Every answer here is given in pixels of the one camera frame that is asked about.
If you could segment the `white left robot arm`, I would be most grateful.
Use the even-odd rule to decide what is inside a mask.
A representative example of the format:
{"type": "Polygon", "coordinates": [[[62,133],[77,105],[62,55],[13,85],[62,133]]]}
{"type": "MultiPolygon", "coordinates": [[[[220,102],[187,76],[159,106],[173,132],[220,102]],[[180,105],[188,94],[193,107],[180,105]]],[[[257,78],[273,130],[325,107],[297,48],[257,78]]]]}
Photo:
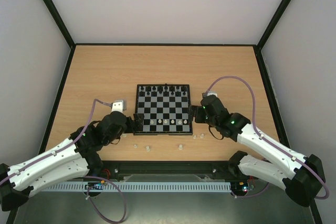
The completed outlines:
{"type": "Polygon", "coordinates": [[[1,164],[1,209],[14,210],[54,184],[90,175],[103,167],[98,152],[124,133],[135,133],[144,115],[114,111],[80,127],[54,148],[17,165],[1,164]]]}

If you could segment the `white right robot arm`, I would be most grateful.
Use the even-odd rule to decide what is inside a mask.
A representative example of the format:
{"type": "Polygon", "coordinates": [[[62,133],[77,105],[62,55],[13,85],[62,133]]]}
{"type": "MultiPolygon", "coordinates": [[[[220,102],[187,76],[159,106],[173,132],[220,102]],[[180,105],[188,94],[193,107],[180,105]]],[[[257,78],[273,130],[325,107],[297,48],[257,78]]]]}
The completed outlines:
{"type": "Polygon", "coordinates": [[[228,112],[216,95],[204,97],[199,106],[191,105],[188,115],[190,120],[215,129],[222,138],[245,145],[264,157],[259,160],[243,151],[236,152],[229,160],[232,176],[260,178],[284,190],[291,200],[303,207],[309,207],[325,185],[319,157],[305,156],[277,142],[245,116],[228,112]]]}

